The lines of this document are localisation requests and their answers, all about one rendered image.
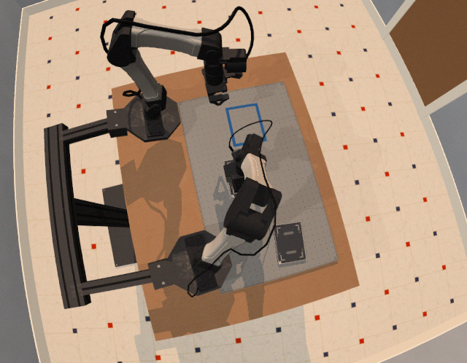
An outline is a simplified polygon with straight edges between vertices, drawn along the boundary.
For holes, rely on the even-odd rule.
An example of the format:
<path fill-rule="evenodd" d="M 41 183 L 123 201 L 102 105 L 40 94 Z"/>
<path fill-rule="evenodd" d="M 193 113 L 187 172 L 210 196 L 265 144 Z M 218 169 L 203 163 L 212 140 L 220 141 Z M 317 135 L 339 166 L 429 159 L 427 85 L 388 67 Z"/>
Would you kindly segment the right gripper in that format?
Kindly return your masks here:
<path fill-rule="evenodd" d="M 227 182 L 232 182 L 232 180 L 244 178 L 244 173 L 238 171 L 238 169 L 236 167 L 235 158 L 236 158 L 237 152 L 238 151 L 231 153 L 234 162 L 223 166 Z"/>

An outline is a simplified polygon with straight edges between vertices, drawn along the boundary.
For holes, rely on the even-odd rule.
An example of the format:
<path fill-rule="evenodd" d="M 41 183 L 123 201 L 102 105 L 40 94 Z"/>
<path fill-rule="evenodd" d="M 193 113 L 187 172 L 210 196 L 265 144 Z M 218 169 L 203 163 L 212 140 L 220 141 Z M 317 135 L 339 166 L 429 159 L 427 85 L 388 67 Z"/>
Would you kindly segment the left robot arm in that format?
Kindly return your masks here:
<path fill-rule="evenodd" d="M 133 25 L 124 23 L 116 25 L 112 32 L 107 60 L 113 66 L 122 67 L 141 90 L 147 137 L 164 135 L 161 111 L 166 108 L 167 91 L 151 74 L 138 47 L 173 50 L 197 57 L 197 59 L 204 61 L 204 70 L 212 77 L 222 73 L 223 64 L 225 64 L 227 73 L 241 72 L 241 76 L 236 75 L 232 78 L 240 79 L 243 76 L 242 72 L 247 70 L 246 50 L 222 47 L 220 32 L 208 36 L 185 33 L 182 31 L 203 33 L 213 30 L 208 28 L 178 28 L 151 23 L 136 18 L 135 11 L 132 10 L 125 11 L 122 19 L 132 21 Z M 176 31 L 176 29 L 180 31 Z"/>

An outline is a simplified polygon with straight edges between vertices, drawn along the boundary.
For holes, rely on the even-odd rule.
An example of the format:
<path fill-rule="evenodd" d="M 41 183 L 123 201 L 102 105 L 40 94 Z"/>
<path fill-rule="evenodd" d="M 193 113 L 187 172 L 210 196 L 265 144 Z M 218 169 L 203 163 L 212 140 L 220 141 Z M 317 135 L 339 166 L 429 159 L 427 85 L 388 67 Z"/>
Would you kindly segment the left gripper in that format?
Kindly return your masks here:
<path fill-rule="evenodd" d="M 223 94 L 223 95 L 222 94 L 215 95 L 215 93 L 219 93 L 219 92 L 224 93 L 228 91 L 228 88 L 226 85 L 226 83 L 228 83 L 227 78 L 235 77 L 236 75 L 237 76 L 242 75 L 241 72 L 240 73 L 227 73 L 225 70 L 225 67 L 223 67 L 222 73 L 215 77 L 209 76 L 205 72 L 204 69 L 202 69 L 201 71 L 202 71 L 202 74 L 204 75 L 209 102 L 217 106 L 221 105 L 224 101 L 227 101 L 229 99 L 228 93 Z M 217 101 L 220 101 L 220 103 L 218 103 Z"/>

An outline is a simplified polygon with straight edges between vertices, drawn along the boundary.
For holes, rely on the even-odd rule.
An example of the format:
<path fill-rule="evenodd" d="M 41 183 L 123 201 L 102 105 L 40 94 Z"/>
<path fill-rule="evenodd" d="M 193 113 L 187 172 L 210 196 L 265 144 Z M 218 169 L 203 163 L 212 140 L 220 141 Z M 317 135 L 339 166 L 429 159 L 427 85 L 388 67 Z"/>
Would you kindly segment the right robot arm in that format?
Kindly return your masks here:
<path fill-rule="evenodd" d="M 232 250 L 227 251 L 220 258 L 218 257 L 230 248 L 235 249 L 246 242 L 252 243 L 255 239 L 262 240 L 274 218 L 275 204 L 260 163 L 259 148 L 262 139 L 263 137 L 257 134 L 247 134 L 242 149 L 233 151 L 238 151 L 235 162 L 238 171 L 244 173 L 244 182 L 225 215 L 223 230 L 208 244 L 206 244 L 203 234 L 185 239 L 193 274 L 200 292 L 217 287 L 215 274 L 221 269 L 223 260 Z M 263 213 L 260 213 L 250 208 L 252 203 L 260 207 L 267 206 Z M 198 238 L 199 236 L 200 238 Z M 216 263 L 211 266 L 217 258 Z M 209 266 L 211 268 L 203 273 Z M 203 274 L 196 278 L 200 273 Z M 211 278 L 209 274 L 211 274 Z M 213 284 L 214 286 L 212 286 Z"/>

